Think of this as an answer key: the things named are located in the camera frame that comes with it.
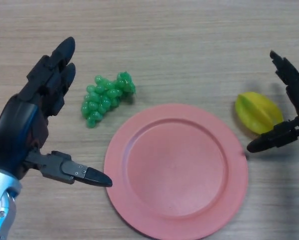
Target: green grape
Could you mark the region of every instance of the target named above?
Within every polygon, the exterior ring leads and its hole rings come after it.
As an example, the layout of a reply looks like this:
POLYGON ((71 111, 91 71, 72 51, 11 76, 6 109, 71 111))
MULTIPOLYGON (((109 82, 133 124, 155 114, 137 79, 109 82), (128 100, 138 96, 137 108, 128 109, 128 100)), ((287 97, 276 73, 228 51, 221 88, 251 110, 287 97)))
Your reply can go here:
POLYGON ((108 81, 106 84, 105 84, 105 88, 108 89, 108 90, 112 90, 115 88, 115 83, 112 82, 112 81, 108 81))
POLYGON ((122 78, 120 79, 117 79, 116 81, 116 87, 119 88, 119 89, 123 89, 126 85, 126 81, 122 78))
POLYGON ((97 94, 96 92, 91 92, 89 94, 89 98, 90 98, 90 101, 94 102, 94 103, 99 103, 101 101, 100 95, 97 94))
POLYGON ((100 114, 102 114, 102 115, 104 115, 106 112, 107 112, 107 110, 106 110, 106 108, 105 107, 103 107, 103 104, 99 104, 98 105, 98 110, 97 110, 100 114))
POLYGON ((114 99, 118 96, 118 92, 116 91, 116 89, 112 89, 112 90, 108 90, 106 95, 110 98, 110 99, 114 99))
POLYGON ((94 81, 99 85, 103 81, 103 77, 101 75, 96 75, 94 81))
POLYGON ((123 91, 126 93, 131 93, 132 92, 132 88, 129 84, 126 84, 123 88, 123 91))
POLYGON ((90 96, 90 94, 86 94, 84 96, 84 102, 89 102, 89 101, 91 101, 91 96, 90 96))
POLYGON ((90 101, 88 103, 88 109, 90 111, 96 111, 99 108, 99 105, 96 102, 90 101))
POLYGON ((116 80, 117 80, 117 81, 120 80, 120 79, 122 79, 122 77, 121 77, 121 72, 119 72, 119 73, 117 74, 117 77, 116 77, 116 80))
POLYGON ((110 107, 111 107, 111 100, 107 97, 107 96, 102 96, 101 98, 101 104, 103 105, 103 107, 106 109, 106 110, 109 110, 110 107))
POLYGON ((88 86, 86 87, 86 91, 87 91, 88 93, 93 93, 93 92, 95 91, 95 86, 94 86, 94 85, 88 85, 88 86))
POLYGON ((132 77, 131 77, 131 75, 130 75, 127 71, 125 71, 125 72, 121 72, 121 73, 120 73, 120 77, 121 77, 123 80, 127 81, 128 83, 131 83, 131 82, 132 82, 132 77))
POLYGON ((120 105, 120 99, 114 98, 111 100, 111 107, 117 108, 120 105))
POLYGON ((83 107, 83 106, 89 106, 89 102, 88 101, 83 101, 83 103, 81 104, 81 106, 83 107))
POLYGON ((118 97, 121 97, 121 96, 122 96, 122 94, 123 94, 123 91, 122 91, 122 90, 120 90, 120 89, 115 89, 115 91, 116 91, 116 94, 117 94, 118 97))
POLYGON ((95 93, 97 93, 97 94, 102 94, 102 93, 104 93, 104 91, 105 91, 105 87, 102 85, 97 85, 95 87, 95 93))
POLYGON ((86 119, 88 115, 90 114, 89 106, 88 105, 82 105, 80 108, 80 112, 82 116, 86 119))
POLYGON ((98 111, 93 111, 89 115, 91 119, 94 119, 96 122, 100 122, 103 119, 103 115, 98 111))
POLYGON ((96 126, 96 121, 89 116, 86 120, 86 125, 89 129, 92 129, 96 126))

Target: wood grain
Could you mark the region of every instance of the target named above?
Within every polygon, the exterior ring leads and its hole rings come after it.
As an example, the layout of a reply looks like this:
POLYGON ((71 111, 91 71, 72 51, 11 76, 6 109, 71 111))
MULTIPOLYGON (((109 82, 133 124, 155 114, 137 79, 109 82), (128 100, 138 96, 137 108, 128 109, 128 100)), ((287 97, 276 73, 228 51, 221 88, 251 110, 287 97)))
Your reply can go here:
MULTIPOLYGON (((251 136, 233 115, 238 93, 258 91, 286 118, 295 110, 275 76, 270 50, 299 69, 299 0, 0 0, 0 113, 44 54, 76 40, 76 78, 43 152, 59 150, 103 169, 111 137, 129 117, 162 103, 214 113, 245 147, 251 136), (96 74, 131 73, 135 105, 122 104, 85 128, 80 104, 96 74)), ((299 240, 299 140, 248 156, 243 207, 208 240, 299 240)), ((31 171, 17 199, 11 240, 139 240, 116 215, 104 189, 66 185, 31 171)))

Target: silver robotic wrist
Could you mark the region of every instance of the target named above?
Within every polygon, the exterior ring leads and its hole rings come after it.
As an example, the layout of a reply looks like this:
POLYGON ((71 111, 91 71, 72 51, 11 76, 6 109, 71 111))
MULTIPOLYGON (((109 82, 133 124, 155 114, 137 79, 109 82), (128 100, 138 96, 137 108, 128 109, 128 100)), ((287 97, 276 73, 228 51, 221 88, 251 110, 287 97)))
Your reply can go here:
POLYGON ((7 240, 16 217, 15 199, 20 194, 20 181, 0 169, 0 240, 7 240))

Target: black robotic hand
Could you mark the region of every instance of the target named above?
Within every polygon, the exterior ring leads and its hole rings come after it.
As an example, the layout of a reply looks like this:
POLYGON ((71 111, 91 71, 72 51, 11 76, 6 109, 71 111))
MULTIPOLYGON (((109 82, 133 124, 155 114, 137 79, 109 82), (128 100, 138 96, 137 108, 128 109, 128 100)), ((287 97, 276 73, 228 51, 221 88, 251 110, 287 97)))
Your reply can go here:
POLYGON ((51 54, 44 55, 27 75, 24 88, 12 96, 0 115, 0 169, 22 179, 29 169, 44 177, 67 184, 75 180, 100 187, 111 187, 104 173, 72 161, 70 155, 40 149, 48 138, 48 118, 56 116, 64 105, 76 69, 70 60, 75 40, 65 39, 51 54))
POLYGON ((273 147, 279 148, 296 141, 299 137, 299 72, 286 58, 280 57, 274 51, 270 52, 270 57, 277 68, 276 74, 287 85, 286 92, 296 109, 297 116, 294 120, 275 125, 273 130, 253 140, 247 146, 247 150, 251 153, 273 147))

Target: grape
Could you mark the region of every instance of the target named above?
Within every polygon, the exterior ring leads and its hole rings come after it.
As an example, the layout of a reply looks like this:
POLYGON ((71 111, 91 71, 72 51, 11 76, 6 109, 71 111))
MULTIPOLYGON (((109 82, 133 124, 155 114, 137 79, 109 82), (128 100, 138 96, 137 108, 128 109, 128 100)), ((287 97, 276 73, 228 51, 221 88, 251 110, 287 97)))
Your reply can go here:
POLYGON ((103 77, 101 75, 96 75, 94 81, 99 85, 103 81, 103 77))
POLYGON ((84 102, 89 102, 91 100, 91 96, 90 96, 90 94, 86 94, 85 96, 84 96, 84 102))
POLYGON ((108 81, 106 84, 105 84, 105 88, 108 89, 108 90, 112 90, 115 88, 115 83, 114 82, 111 82, 111 81, 108 81))
POLYGON ((110 99, 114 99, 118 96, 118 92, 116 89, 112 89, 112 90, 108 90, 106 95, 110 98, 110 99))
POLYGON ((100 112, 98 111, 93 111, 91 114, 90 114, 90 118, 91 119, 94 119, 95 121, 99 122, 103 119, 103 115, 100 114, 100 112))
POLYGON ((117 108, 119 105, 120 105, 120 99, 114 98, 114 99, 111 100, 111 106, 113 108, 117 108))
POLYGON ((86 125, 89 129, 92 129, 96 126, 96 121, 89 116, 86 120, 86 125))
POLYGON ((105 107, 103 107, 102 104, 100 104, 100 105, 98 105, 98 112, 99 112, 100 114, 104 115, 104 114, 107 112, 107 110, 106 110, 105 107))
POLYGON ((100 95, 97 94, 96 92, 91 92, 89 94, 89 99, 91 102, 94 102, 94 103, 99 103, 101 101, 100 95))
POLYGON ((97 94, 102 94, 102 93, 104 93, 104 91, 105 91, 105 87, 102 85, 97 85, 95 87, 95 93, 97 93, 97 94))
POLYGON ((80 108, 80 112, 82 116, 86 119, 88 115, 90 114, 89 106, 88 105, 82 105, 80 108))
POLYGON ((96 102, 90 101, 88 103, 88 109, 90 111, 96 111, 99 108, 99 105, 96 102))
POLYGON ((111 107, 111 100, 107 96, 102 96, 101 104, 106 110, 109 110, 111 107))
POLYGON ((94 85, 88 85, 88 86, 86 87, 86 91, 87 91, 88 93, 93 93, 93 92, 95 91, 95 86, 94 86, 94 85))
POLYGON ((123 79, 117 79, 117 82, 116 82, 116 87, 119 88, 119 89, 123 89, 126 85, 126 81, 123 80, 123 79))
POLYGON ((118 97, 121 97, 121 96, 122 96, 122 94, 123 94, 123 91, 122 91, 122 90, 120 90, 120 89, 115 89, 115 91, 116 91, 116 94, 117 94, 118 97))

